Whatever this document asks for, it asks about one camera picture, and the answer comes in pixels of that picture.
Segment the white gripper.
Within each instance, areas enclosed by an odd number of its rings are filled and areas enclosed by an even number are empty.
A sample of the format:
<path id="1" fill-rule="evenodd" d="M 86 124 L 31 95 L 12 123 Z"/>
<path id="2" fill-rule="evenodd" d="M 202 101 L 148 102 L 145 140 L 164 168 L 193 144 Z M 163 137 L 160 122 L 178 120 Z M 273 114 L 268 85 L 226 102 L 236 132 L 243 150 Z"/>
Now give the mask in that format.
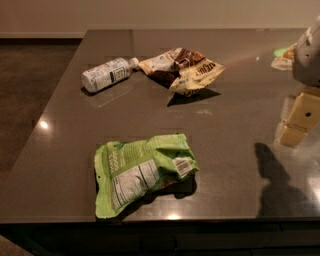
<path id="1" fill-rule="evenodd" d="M 293 77 L 315 87 L 307 87 L 284 101 L 277 141 L 288 147 L 298 146 L 320 122 L 320 16 L 297 41 Z"/>

